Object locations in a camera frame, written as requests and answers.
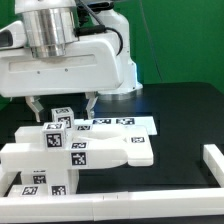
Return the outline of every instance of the white object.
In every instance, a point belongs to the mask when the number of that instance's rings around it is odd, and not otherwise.
[[[43,142],[42,126],[20,127],[15,133],[16,143]]]
[[[70,107],[52,109],[53,122],[65,122],[67,129],[74,127],[74,113]]]
[[[224,188],[224,156],[216,145],[205,145],[203,159],[210,171]]]
[[[44,146],[47,150],[66,148],[66,123],[51,122],[45,123],[42,129]]]

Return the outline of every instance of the white robot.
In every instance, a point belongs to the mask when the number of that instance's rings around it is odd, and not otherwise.
[[[86,7],[77,2],[80,10]],[[98,95],[125,99],[142,89],[130,58],[128,21],[112,10],[112,1],[98,0],[91,6],[101,12],[95,17],[98,21],[93,17],[100,25],[90,31],[75,27],[79,21],[73,19],[74,0],[17,0],[15,13],[23,22],[0,30],[4,50],[0,52],[0,94],[26,97],[37,121],[43,109],[38,102],[41,95],[85,92],[91,118]]]
[[[16,0],[23,22],[0,31],[0,94],[26,97],[38,121],[41,95],[85,92],[93,118],[98,96],[128,98],[142,88],[130,58],[128,21],[111,1],[85,2]],[[75,27],[77,7],[80,21],[86,10],[96,26]],[[92,11],[99,8],[96,16]],[[148,135],[156,134],[155,125],[150,117],[74,121],[70,108],[53,109],[52,115],[43,127],[19,128],[16,143],[0,152],[0,223],[224,214],[222,188],[76,194],[81,169],[152,165]],[[224,187],[218,148],[204,146],[204,160]],[[8,190],[18,172],[22,185]]]

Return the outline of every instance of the metal cylinder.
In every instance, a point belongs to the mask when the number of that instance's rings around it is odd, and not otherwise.
[[[63,56],[65,44],[75,40],[70,8],[24,12],[22,16],[34,58]]]

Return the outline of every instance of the green backdrop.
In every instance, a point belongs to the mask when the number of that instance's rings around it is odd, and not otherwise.
[[[164,83],[208,82],[224,92],[224,1],[142,0],[142,6],[140,0],[116,4],[130,22],[139,81],[161,82],[147,24]],[[0,0],[0,27],[15,19],[14,0]]]

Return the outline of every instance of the white block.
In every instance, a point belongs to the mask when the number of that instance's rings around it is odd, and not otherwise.
[[[48,150],[65,149],[66,127],[64,122],[45,123],[42,129],[44,146]]]
[[[20,127],[15,133],[16,143],[43,142],[42,128],[42,126]]]
[[[124,145],[117,142],[89,142],[85,165],[75,165],[73,154],[83,155],[79,150],[45,150],[37,143],[6,144],[0,152],[5,171],[52,170],[52,169],[102,169],[120,166],[127,162]]]
[[[130,219],[224,214],[224,189],[129,193]]]
[[[216,145],[205,145],[203,159],[219,185],[224,188],[224,156]]]
[[[93,202],[94,221],[129,219],[128,192],[100,196]]]
[[[128,143],[126,152],[130,166],[153,165],[154,155],[144,126],[127,127],[126,141]]]
[[[54,122],[65,122],[67,129],[73,129],[74,113],[70,107],[52,109],[51,112]]]

